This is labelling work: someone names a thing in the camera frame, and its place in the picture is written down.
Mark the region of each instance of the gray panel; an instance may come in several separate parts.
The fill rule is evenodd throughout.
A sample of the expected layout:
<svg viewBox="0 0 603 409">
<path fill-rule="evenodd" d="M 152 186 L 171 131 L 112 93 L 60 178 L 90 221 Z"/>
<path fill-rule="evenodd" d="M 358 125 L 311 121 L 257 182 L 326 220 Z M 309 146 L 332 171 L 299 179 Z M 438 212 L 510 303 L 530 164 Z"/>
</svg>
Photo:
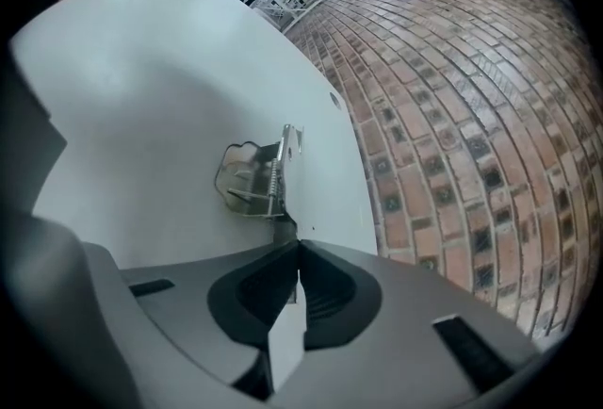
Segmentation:
<svg viewBox="0 0 603 409">
<path fill-rule="evenodd" d="M 265 407 L 219 382 L 174 347 L 139 307 L 107 250 L 87 245 L 86 256 L 106 326 L 130 367 L 145 407 Z M 198 343 L 204 344 L 202 336 Z"/>
<path fill-rule="evenodd" d="M 67 142 L 11 59 L 4 65 L 2 77 L 0 198 L 8 206 L 31 212 Z"/>
<path fill-rule="evenodd" d="M 269 245 L 240 254 L 199 262 L 123 270 L 128 285 L 166 278 L 175 287 L 137 300 L 163 334 L 199 366 L 227 384 L 234 383 L 254 363 L 259 350 L 230 339 L 214 321 L 207 292 L 227 272 L 271 252 Z"/>
<path fill-rule="evenodd" d="M 25 215 L 2 220 L 2 279 L 26 325 L 102 405 L 140 407 L 134 380 L 105 325 L 79 240 L 50 221 Z"/>
<path fill-rule="evenodd" d="M 383 304 L 348 346 L 307 352 L 270 399 L 276 405 L 453 407 L 475 399 L 476 390 L 432 328 L 434 320 L 451 314 L 461 316 L 512 368 L 537 354 L 510 321 L 433 272 L 333 245 L 315 246 L 375 276 Z"/>
</svg>

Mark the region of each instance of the red brick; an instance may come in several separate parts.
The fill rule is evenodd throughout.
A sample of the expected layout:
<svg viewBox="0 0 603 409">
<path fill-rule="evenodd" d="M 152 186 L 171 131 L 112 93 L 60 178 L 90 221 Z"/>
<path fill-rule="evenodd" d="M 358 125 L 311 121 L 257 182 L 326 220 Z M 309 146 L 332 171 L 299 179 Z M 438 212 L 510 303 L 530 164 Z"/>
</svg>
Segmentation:
<svg viewBox="0 0 603 409">
<path fill-rule="evenodd" d="M 383 224 L 387 246 L 389 248 L 405 248 L 409 245 L 408 230 L 406 227 L 406 216 L 401 206 L 401 193 L 399 192 L 398 183 L 396 183 L 396 179 L 392 173 L 380 176 L 375 181 L 383 207 Z M 391 197 L 398 197 L 398 209 L 389 210 L 383 205 Z"/>
<path fill-rule="evenodd" d="M 430 198 L 423 186 L 420 171 L 417 165 L 412 165 L 399 171 L 399 180 L 406 201 L 408 214 L 412 218 L 428 217 L 432 213 Z"/>
<path fill-rule="evenodd" d="M 399 106 L 398 113 L 412 139 L 420 138 L 430 132 L 425 116 L 416 106 L 412 104 Z"/>
<path fill-rule="evenodd" d="M 522 56 L 524 54 L 523 49 L 518 45 L 520 41 L 522 40 L 517 39 L 516 41 L 509 41 L 508 39 L 501 39 L 501 43 L 511 50 L 516 56 Z"/>
<path fill-rule="evenodd" d="M 534 119 L 527 121 L 526 127 L 530 131 L 531 138 L 534 141 L 534 145 L 538 150 L 538 154 L 540 155 L 545 168 L 548 170 L 557 163 L 557 153 L 555 152 L 553 143 L 550 141 L 550 137 L 542 126 Z"/>
<path fill-rule="evenodd" d="M 427 84 L 429 84 L 432 90 L 437 91 L 445 88 L 449 88 L 450 84 L 446 78 L 440 73 L 436 72 L 434 75 L 430 75 L 425 78 Z"/>
<path fill-rule="evenodd" d="M 471 273 L 469 271 L 470 252 L 467 244 L 456 243 L 444 250 L 446 277 L 465 290 L 471 290 Z"/>
<path fill-rule="evenodd" d="M 369 155 L 376 155 L 385 150 L 383 137 L 379 126 L 374 120 L 368 121 L 362 125 L 362 134 L 365 139 L 365 146 Z"/>
<path fill-rule="evenodd" d="M 459 50 L 454 47 L 445 49 L 444 54 L 448 57 L 454 65 L 463 71 L 466 75 L 473 75 L 476 73 L 476 68 L 473 62 L 471 62 L 466 56 L 464 56 Z"/>
<path fill-rule="evenodd" d="M 463 226 L 461 225 L 461 213 L 456 204 L 442 206 L 437 208 L 442 239 L 449 241 L 463 235 Z"/>
<path fill-rule="evenodd" d="M 488 134 L 494 133 L 498 130 L 499 124 L 496 113 L 493 109 L 486 105 L 483 100 L 480 101 L 480 105 L 475 108 L 474 112 Z"/>
<path fill-rule="evenodd" d="M 427 41 L 436 51 L 441 51 L 442 49 L 448 47 L 448 44 L 436 35 L 426 37 L 425 41 Z"/>
<path fill-rule="evenodd" d="M 572 295 L 574 294 L 574 277 L 570 276 L 559 285 L 559 298 L 553 317 L 553 325 L 562 323 L 568 316 Z"/>
<path fill-rule="evenodd" d="M 415 154 L 409 142 L 396 142 L 390 144 L 391 153 L 396 162 L 396 166 L 404 168 L 413 164 L 415 160 Z"/>
<path fill-rule="evenodd" d="M 540 238 L 533 233 L 534 223 L 534 217 L 532 216 L 529 220 L 524 221 L 524 223 L 519 226 L 518 230 L 519 238 L 521 240 L 519 249 L 522 260 L 522 295 L 537 290 L 540 284 L 542 249 Z M 530 233 L 527 241 L 524 240 L 525 231 Z"/>
<path fill-rule="evenodd" d="M 437 143 L 435 143 L 431 137 L 422 139 L 420 142 L 418 142 L 416 144 L 416 152 L 423 162 L 440 154 L 439 150 L 437 149 Z"/>
<path fill-rule="evenodd" d="M 530 196 L 530 192 L 527 189 L 513 196 L 513 204 L 515 205 L 517 220 L 520 223 L 528 220 L 530 215 L 534 212 L 533 200 Z"/>
<path fill-rule="evenodd" d="M 484 32 L 483 30 L 481 30 L 478 27 L 472 28 L 471 29 L 471 33 L 475 37 L 481 39 L 482 41 L 486 42 L 490 46 L 498 44 L 498 41 L 494 37 L 492 37 L 491 35 L 487 34 L 486 32 Z"/>
<path fill-rule="evenodd" d="M 492 50 L 490 48 L 490 46 L 488 46 L 487 43 L 485 43 L 481 39 L 478 39 L 473 34 L 469 34 L 467 31 L 464 31 L 461 34 L 459 34 L 459 37 L 461 39 L 463 39 L 465 42 L 467 42 L 471 47 L 473 47 L 477 51 L 486 52 L 486 51 Z"/>
<path fill-rule="evenodd" d="M 410 249 L 397 252 L 390 252 L 389 258 L 397 262 L 407 263 L 409 265 L 415 264 L 415 254 Z"/>
<path fill-rule="evenodd" d="M 363 123 L 369 120 L 373 113 L 368 105 L 364 94 L 360 91 L 360 87 L 355 79 L 348 79 L 344 83 L 344 87 L 348 94 L 351 103 L 351 110 L 358 123 Z"/>
<path fill-rule="evenodd" d="M 391 33 L 395 36 L 398 36 L 401 40 L 405 41 L 407 44 L 417 50 L 424 49 L 425 47 L 427 47 L 425 41 L 423 41 L 418 36 L 404 28 L 394 27 L 392 28 Z"/>
<path fill-rule="evenodd" d="M 417 256 L 439 256 L 440 236 L 437 228 L 429 226 L 421 230 L 415 230 L 415 246 Z"/>
<path fill-rule="evenodd" d="M 394 71 L 394 74 L 402 82 L 411 82 L 413 79 L 416 79 L 415 71 L 413 71 L 403 60 L 399 60 L 395 64 L 392 64 L 391 70 Z"/>
<path fill-rule="evenodd" d="M 541 82 L 547 83 L 551 81 L 550 75 L 536 62 L 534 59 L 528 56 L 522 56 L 521 61 L 526 65 L 526 67 L 540 79 Z"/>
<path fill-rule="evenodd" d="M 423 39 L 431 34 L 431 32 L 429 30 L 427 30 L 426 28 L 423 28 L 419 25 L 413 25 L 412 27 L 409 27 L 408 30 L 410 30 L 414 34 L 418 35 L 418 37 L 423 38 Z"/>
<path fill-rule="evenodd" d="M 389 248 L 405 248 L 408 243 L 408 230 L 406 216 L 402 211 L 397 213 L 384 213 L 385 239 Z"/>
<path fill-rule="evenodd" d="M 519 281 L 519 248 L 511 227 L 497 232 L 498 283 L 506 286 Z"/>
<path fill-rule="evenodd" d="M 554 122 L 559 126 L 563 138 L 565 139 L 565 142 L 567 143 L 569 149 L 576 149 L 579 146 L 578 137 L 576 136 L 576 132 L 568 121 L 567 116 L 565 115 L 563 110 L 555 102 L 555 104 L 551 103 L 549 105 L 549 112 Z"/>
<path fill-rule="evenodd" d="M 385 44 L 381 48 L 378 48 L 377 52 L 386 64 L 393 64 L 394 62 L 399 60 L 399 55 L 396 54 L 392 49 L 387 47 Z"/>
<path fill-rule="evenodd" d="M 454 47 L 459 49 L 467 57 L 475 56 L 478 53 L 478 51 L 471 47 L 467 42 L 459 39 L 458 37 L 453 37 L 452 39 L 449 39 L 448 42 L 454 45 Z"/>
<path fill-rule="evenodd" d="M 502 60 L 502 56 L 494 49 L 487 49 L 481 53 L 494 64 L 498 64 Z"/>
<path fill-rule="evenodd" d="M 505 98 L 500 93 L 500 90 L 487 77 L 482 74 L 476 74 L 471 77 L 471 80 L 492 106 L 504 104 Z"/>
<path fill-rule="evenodd" d="M 469 207 L 466 210 L 467 223 L 469 224 L 469 230 L 476 232 L 483 228 L 488 228 L 490 225 L 490 218 L 488 217 L 488 210 L 484 204 L 478 204 L 473 207 Z"/>
<path fill-rule="evenodd" d="M 546 335 L 552 321 L 553 309 L 555 307 L 555 294 L 557 288 L 550 286 L 546 288 L 540 299 L 536 324 L 534 325 L 534 337 Z"/>
<path fill-rule="evenodd" d="M 565 68 L 561 65 L 557 58 L 553 56 L 553 54 L 551 54 L 548 49 L 546 49 L 545 47 L 540 47 L 539 51 L 546 58 L 546 60 L 551 63 L 551 65 L 560 75 L 567 75 L 567 71 L 565 70 Z"/>
<path fill-rule="evenodd" d="M 567 183 L 570 187 L 573 187 L 579 183 L 578 167 L 576 166 L 576 160 L 570 152 L 565 153 L 561 156 L 561 162 L 563 165 L 563 171 L 567 177 Z"/>
<path fill-rule="evenodd" d="M 574 221 L 576 225 L 576 239 L 578 241 L 588 239 L 588 215 L 586 212 L 586 204 L 582 195 L 581 187 L 572 189 L 572 202 L 574 206 Z"/>
<path fill-rule="evenodd" d="M 369 100 L 372 101 L 383 95 L 383 89 L 372 75 L 366 74 L 365 76 L 361 77 L 360 83 Z"/>
<path fill-rule="evenodd" d="M 507 125 L 517 151 L 525 163 L 537 204 L 539 206 L 545 205 L 552 199 L 550 188 L 544 175 L 542 161 L 537 155 L 536 148 L 530 136 L 522 125 L 521 120 L 509 106 L 501 107 L 498 113 Z"/>
<path fill-rule="evenodd" d="M 444 151 L 452 151 L 461 145 L 458 131 L 448 123 L 436 127 L 435 136 Z"/>
<path fill-rule="evenodd" d="M 462 86 L 466 83 L 465 75 L 463 75 L 461 71 L 455 69 L 451 65 L 442 69 L 441 73 L 455 88 L 458 88 L 459 86 Z"/>
<path fill-rule="evenodd" d="M 387 39 L 385 41 L 385 43 L 387 45 L 389 45 L 389 47 L 396 52 L 398 52 L 398 50 L 400 50 L 401 48 L 406 46 L 406 44 L 404 42 L 402 42 L 400 39 L 398 39 L 396 37 L 390 37 L 389 39 Z"/>
<path fill-rule="evenodd" d="M 380 97 L 373 101 L 371 108 L 375 113 L 375 118 L 377 118 L 381 129 L 387 137 L 387 128 L 397 122 L 393 109 L 384 97 Z"/>
<path fill-rule="evenodd" d="M 452 88 L 438 90 L 435 95 L 438 97 L 444 108 L 453 121 L 459 123 L 471 117 L 471 114 L 459 95 Z"/>
<path fill-rule="evenodd" d="M 513 143 L 505 133 L 492 136 L 492 144 L 497 152 L 502 169 L 510 185 L 519 185 L 526 180 L 526 172 Z"/>
<path fill-rule="evenodd" d="M 509 192 L 506 187 L 501 187 L 494 189 L 490 192 L 490 209 L 492 209 L 492 214 L 496 213 L 503 208 L 508 208 L 510 203 Z"/>
<path fill-rule="evenodd" d="M 448 65 L 448 61 L 433 47 L 422 50 L 421 56 L 427 59 L 435 69 L 441 69 Z"/>
<path fill-rule="evenodd" d="M 501 316 L 515 321 L 518 304 L 516 292 L 506 297 L 498 296 L 497 311 Z"/>
<path fill-rule="evenodd" d="M 519 314 L 517 315 L 517 327 L 525 335 L 531 334 L 531 329 L 536 318 L 536 299 L 528 299 L 519 305 Z"/>
<path fill-rule="evenodd" d="M 494 290 L 490 288 L 476 288 L 473 296 L 488 305 L 494 305 Z"/>
<path fill-rule="evenodd" d="M 530 84 L 523 78 L 523 76 L 513 67 L 509 62 L 500 62 L 497 67 L 509 77 L 509 80 L 513 82 L 516 88 L 521 92 L 527 92 L 530 90 Z"/>
<path fill-rule="evenodd" d="M 408 86 L 401 84 L 395 90 L 390 90 L 387 94 L 393 106 L 401 106 L 412 101 L 411 96 L 407 91 Z"/>
<path fill-rule="evenodd" d="M 550 77 L 547 74 L 545 74 L 545 76 L 541 79 L 537 75 L 537 73 L 531 68 L 538 66 L 538 64 L 533 59 L 525 56 L 520 58 L 516 56 L 513 52 L 511 52 L 511 50 L 509 50 L 507 47 L 502 45 L 497 47 L 497 51 L 499 54 L 509 60 L 509 62 L 513 64 L 517 71 L 519 71 L 528 82 L 534 84 L 539 81 L 544 83 L 550 81 Z"/>
<path fill-rule="evenodd" d="M 375 78 L 386 92 L 398 88 L 398 79 L 392 75 L 391 70 L 385 64 L 383 64 L 383 62 L 379 61 L 371 64 L 370 70 L 373 72 Z"/>
<path fill-rule="evenodd" d="M 515 34 L 511 29 L 504 26 L 500 22 L 492 22 L 490 25 L 493 28 L 495 28 L 498 32 L 500 32 L 501 34 L 504 34 L 505 36 L 507 36 L 509 39 L 517 39 L 517 34 Z"/>
<path fill-rule="evenodd" d="M 350 66 L 348 64 L 342 64 L 337 68 L 337 71 L 339 72 L 339 77 L 341 77 L 342 82 L 346 82 L 346 80 L 350 79 L 351 77 L 354 76 L 354 74 L 352 73 Z"/>
</svg>

